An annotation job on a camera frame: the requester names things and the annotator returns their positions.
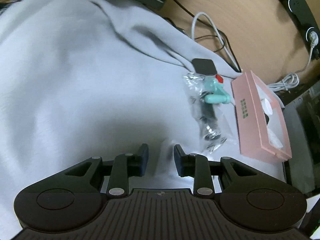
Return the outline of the clear plastic bag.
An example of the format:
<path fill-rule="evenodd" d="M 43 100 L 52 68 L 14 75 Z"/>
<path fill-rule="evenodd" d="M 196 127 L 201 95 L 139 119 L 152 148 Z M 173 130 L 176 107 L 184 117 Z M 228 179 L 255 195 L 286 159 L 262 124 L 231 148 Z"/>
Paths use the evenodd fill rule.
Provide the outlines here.
<path fill-rule="evenodd" d="M 188 73 L 183 77 L 183 81 L 191 113 L 199 125 L 201 151 L 211 154 L 225 144 L 237 145 L 238 140 L 222 109 L 223 105 L 233 104 L 232 97 L 231 103 L 228 104 L 205 103 L 204 80 L 206 77 L 209 76 Z"/>

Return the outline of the teal plastic tool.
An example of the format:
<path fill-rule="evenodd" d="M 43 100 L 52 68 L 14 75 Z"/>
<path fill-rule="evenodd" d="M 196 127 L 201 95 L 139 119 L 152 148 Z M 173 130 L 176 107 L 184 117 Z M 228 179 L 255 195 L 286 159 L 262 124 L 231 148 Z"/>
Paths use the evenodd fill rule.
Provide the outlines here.
<path fill-rule="evenodd" d="M 224 90 L 223 83 L 219 83 L 218 79 L 209 76 L 204 80 L 204 96 L 205 103 L 208 104 L 228 104 L 231 103 L 231 96 Z"/>

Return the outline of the red box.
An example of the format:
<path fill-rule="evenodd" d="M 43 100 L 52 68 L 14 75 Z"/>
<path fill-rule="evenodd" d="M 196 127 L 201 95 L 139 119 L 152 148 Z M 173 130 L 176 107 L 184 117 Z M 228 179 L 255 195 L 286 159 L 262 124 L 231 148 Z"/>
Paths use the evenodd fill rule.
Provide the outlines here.
<path fill-rule="evenodd" d="M 219 74 L 216 74 L 216 75 L 215 75 L 215 78 L 217 79 L 217 81 L 218 81 L 219 83 L 223 83 L 223 77 L 220 76 Z"/>

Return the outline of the pink cardboard box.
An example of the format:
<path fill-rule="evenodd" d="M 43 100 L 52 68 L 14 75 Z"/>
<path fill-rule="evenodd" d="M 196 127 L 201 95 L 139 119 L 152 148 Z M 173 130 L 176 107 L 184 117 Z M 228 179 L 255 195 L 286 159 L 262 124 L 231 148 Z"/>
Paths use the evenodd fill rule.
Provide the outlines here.
<path fill-rule="evenodd" d="M 292 158 L 289 135 L 279 98 L 252 71 L 232 81 L 242 155 L 266 163 L 284 162 Z M 261 99 L 272 108 L 268 125 Z"/>

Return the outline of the black object in box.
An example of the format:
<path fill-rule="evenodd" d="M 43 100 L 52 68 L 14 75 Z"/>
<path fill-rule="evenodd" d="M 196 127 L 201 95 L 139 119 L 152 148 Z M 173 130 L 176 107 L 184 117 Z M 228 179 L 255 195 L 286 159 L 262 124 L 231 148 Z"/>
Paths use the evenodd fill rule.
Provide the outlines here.
<path fill-rule="evenodd" d="M 269 121 L 270 121 L 270 118 L 267 114 L 264 114 L 265 116 L 265 121 L 266 121 L 266 124 L 268 125 Z"/>

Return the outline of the white jar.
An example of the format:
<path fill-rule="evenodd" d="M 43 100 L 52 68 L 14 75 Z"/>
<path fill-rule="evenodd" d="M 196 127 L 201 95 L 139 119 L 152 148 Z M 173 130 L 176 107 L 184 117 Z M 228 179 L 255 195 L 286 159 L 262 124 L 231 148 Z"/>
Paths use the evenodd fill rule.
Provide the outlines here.
<path fill-rule="evenodd" d="M 270 102 L 266 98 L 261 99 L 260 102 L 261 102 L 261 106 L 262 106 L 264 113 L 268 116 L 272 116 L 273 115 L 273 108 L 272 108 Z"/>

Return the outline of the grey cloth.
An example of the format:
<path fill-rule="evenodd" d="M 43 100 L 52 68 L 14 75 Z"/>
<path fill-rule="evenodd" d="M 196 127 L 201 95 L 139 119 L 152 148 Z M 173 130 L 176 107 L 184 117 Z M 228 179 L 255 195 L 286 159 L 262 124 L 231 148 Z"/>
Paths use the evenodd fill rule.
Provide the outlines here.
<path fill-rule="evenodd" d="M 200 150 L 183 77 L 214 52 L 133 0 L 21 0 L 1 13 L 1 239 L 21 227 L 25 187 L 92 156 L 149 146 L 132 187 L 186 188 L 174 144 Z"/>

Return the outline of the black square pad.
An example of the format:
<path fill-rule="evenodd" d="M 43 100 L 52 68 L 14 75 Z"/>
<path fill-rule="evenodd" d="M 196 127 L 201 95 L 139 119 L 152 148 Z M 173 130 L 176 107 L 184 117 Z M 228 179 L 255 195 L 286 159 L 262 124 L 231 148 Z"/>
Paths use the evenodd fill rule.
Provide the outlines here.
<path fill-rule="evenodd" d="M 212 76 L 217 74 L 215 64 L 211 59 L 193 59 L 191 61 L 197 74 Z"/>

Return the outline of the white plug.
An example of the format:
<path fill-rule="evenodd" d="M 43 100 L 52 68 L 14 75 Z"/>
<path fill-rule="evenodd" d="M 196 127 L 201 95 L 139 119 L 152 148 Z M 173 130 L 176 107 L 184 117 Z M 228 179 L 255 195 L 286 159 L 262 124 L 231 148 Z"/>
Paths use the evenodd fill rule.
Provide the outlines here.
<path fill-rule="evenodd" d="M 310 47 L 312 49 L 315 48 L 315 46 L 318 45 L 319 43 L 319 37 L 318 37 L 318 34 L 315 32 L 315 31 L 311 31 L 309 33 L 309 41 L 310 41 Z"/>

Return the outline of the black power strip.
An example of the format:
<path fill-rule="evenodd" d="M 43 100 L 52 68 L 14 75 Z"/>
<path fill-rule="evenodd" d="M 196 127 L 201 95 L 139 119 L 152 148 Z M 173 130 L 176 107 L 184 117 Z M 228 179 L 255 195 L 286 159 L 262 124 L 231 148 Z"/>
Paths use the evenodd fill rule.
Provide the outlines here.
<path fill-rule="evenodd" d="M 279 0 L 288 15 L 295 23 L 306 48 L 309 50 L 311 41 L 309 34 L 314 31 L 319 37 L 319 27 L 306 0 Z"/>

